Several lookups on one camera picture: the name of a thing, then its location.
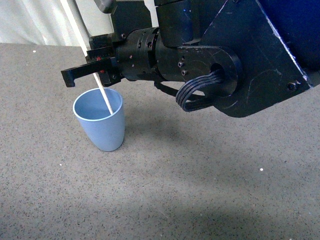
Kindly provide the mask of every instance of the metal plate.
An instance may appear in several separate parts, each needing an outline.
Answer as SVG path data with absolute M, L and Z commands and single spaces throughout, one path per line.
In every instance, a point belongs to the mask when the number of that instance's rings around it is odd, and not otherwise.
M 258 1 L 227 0 L 200 45 L 228 47 L 242 63 L 239 89 L 215 100 L 214 106 L 231 117 L 252 115 L 312 87 Z M 298 89 L 288 91 L 288 83 L 296 81 Z
M 224 71 L 224 81 L 201 91 L 209 96 L 227 97 L 234 93 L 239 80 L 243 77 L 241 63 L 236 54 L 226 47 L 217 46 L 182 46 L 178 47 L 181 68 L 187 74 L 183 76 L 185 82 L 199 76 L 213 72 L 218 65 Z

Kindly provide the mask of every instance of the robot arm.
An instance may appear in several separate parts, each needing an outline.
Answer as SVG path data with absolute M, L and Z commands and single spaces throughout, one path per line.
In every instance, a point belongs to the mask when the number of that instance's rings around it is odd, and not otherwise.
M 154 0 L 159 27 L 143 0 L 95 2 L 114 33 L 91 37 L 88 64 L 61 71 L 67 87 L 95 72 L 105 87 L 153 81 L 184 111 L 241 118 L 320 83 L 318 0 Z

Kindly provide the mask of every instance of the black metal bracket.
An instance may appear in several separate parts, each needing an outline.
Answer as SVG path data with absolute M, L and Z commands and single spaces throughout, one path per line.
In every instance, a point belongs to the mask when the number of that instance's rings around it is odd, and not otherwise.
M 100 47 L 97 49 L 89 50 L 86 53 L 88 54 L 88 57 L 92 60 L 92 59 L 97 59 L 97 58 L 111 57 L 112 51 L 113 51 L 113 47 L 106 46 L 106 47 Z
M 111 13 L 114 42 L 125 40 L 134 30 L 152 28 L 150 11 L 144 0 L 115 1 L 116 7 Z
M 99 71 L 107 71 L 112 68 L 117 67 L 117 60 L 114 57 L 106 58 L 99 61 L 94 61 L 91 63 L 87 63 L 81 66 L 72 67 L 66 70 L 62 70 L 63 80 L 65 85 L 70 87 L 75 87 L 75 79 L 87 76 L 89 74 L 93 74 Z
M 238 90 L 214 100 L 228 116 L 252 115 L 313 87 L 258 0 L 227 1 L 199 44 L 230 48 L 241 61 Z M 288 85 L 296 81 L 296 87 Z

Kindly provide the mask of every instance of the floor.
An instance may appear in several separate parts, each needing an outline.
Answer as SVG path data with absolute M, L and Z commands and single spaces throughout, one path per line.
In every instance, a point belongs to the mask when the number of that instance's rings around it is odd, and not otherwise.
M 0 44 L 0 239 L 319 240 L 320 87 L 246 118 L 185 113 L 123 80 L 123 145 L 102 152 L 66 88 L 78 47 Z

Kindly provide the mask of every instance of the white stick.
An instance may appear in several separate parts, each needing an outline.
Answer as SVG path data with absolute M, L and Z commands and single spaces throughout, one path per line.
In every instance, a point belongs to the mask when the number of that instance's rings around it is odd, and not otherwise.
M 63 9 L 64 9 L 65 13 L 66 13 L 66 16 L 69 19 L 71 27 L 72 27 L 72 29 L 74 31 L 74 34 L 75 34 L 75 36 L 76 36 L 76 38 L 77 38 L 77 40 L 78 40 L 78 42 L 79 42 L 79 44 L 81 46 L 81 49 L 82 49 L 82 51 L 84 53 L 84 56 L 86 57 L 88 55 L 87 54 L 88 48 L 87 48 L 87 46 L 85 44 L 85 41 L 84 41 L 84 39 L 83 39 L 83 37 L 81 35 L 81 32 L 79 30 L 79 27 L 77 25 L 75 17 L 72 14 L 72 11 L 71 11 L 70 6 L 68 4 L 68 0 L 60 0 L 60 2 L 62 4 L 62 6 L 63 6 Z M 114 113 L 114 111 L 111 108 L 111 105 L 110 105 L 110 102 L 108 100 L 107 94 L 106 94 L 106 92 L 104 90 L 104 87 L 102 86 L 101 81 L 99 80 L 97 73 L 94 73 L 93 76 L 94 76 L 94 79 L 95 79 L 96 83 L 98 84 L 98 87 L 99 87 L 100 92 L 101 92 L 101 94 L 103 96 L 105 104 L 108 107 L 110 114 L 112 115 Z

